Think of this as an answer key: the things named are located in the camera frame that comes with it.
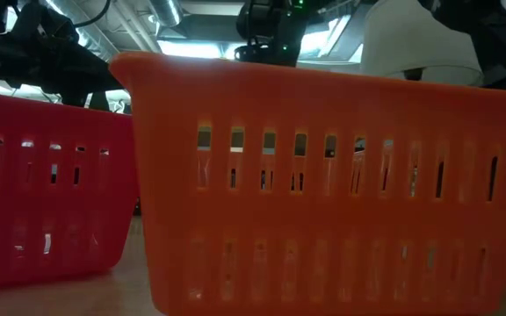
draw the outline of pipe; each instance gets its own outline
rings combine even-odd
[[[149,51],[148,47],[144,44],[144,42],[141,41],[140,36],[136,34],[132,26],[128,23],[126,18],[122,15],[119,8],[116,7],[116,4],[111,4],[111,7],[109,8],[110,11],[114,12],[119,17],[120,24],[122,27],[126,29],[132,40],[136,42],[136,45],[142,50],[142,51]]]
[[[178,0],[148,0],[154,16],[163,27],[173,27],[181,23],[183,10]]]
[[[159,48],[159,45],[155,41],[155,39],[151,39],[148,34],[148,30],[144,25],[140,22],[138,17],[136,17],[136,14],[134,11],[127,5],[125,0],[117,0],[117,4],[119,5],[119,8],[126,13],[127,17],[132,21],[132,24],[136,27],[138,32],[140,32],[140,35],[142,38],[146,41],[148,46],[151,48],[152,52],[154,53],[161,53],[162,50]]]

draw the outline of plastic basket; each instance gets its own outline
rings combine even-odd
[[[108,269],[138,194],[128,116],[0,96],[0,284]]]
[[[153,54],[111,70],[133,96],[161,312],[499,305],[506,91]]]

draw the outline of black cable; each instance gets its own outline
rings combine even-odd
[[[111,0],[106,0],[105,7],[103,10],[101,10],[94,18],[91,18],[85,22],[74,24],[74,27],[84,27],[87,25],[92,25],[93,23],[97,22],[100,18],[102,18],[106,12],[109,10],[109,7],[111,6]]]

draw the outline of wooden table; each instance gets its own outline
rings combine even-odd
[[[161,315],[149,294],[140,218],[133,219],[122,259],[110,272],[0,290],[0,315]],[[506,297],[495,315],[506,316]]]

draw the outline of orange basket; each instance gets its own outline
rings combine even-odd
[[[123,54],[155,306],[483,314],[506,282],[506,91]]]

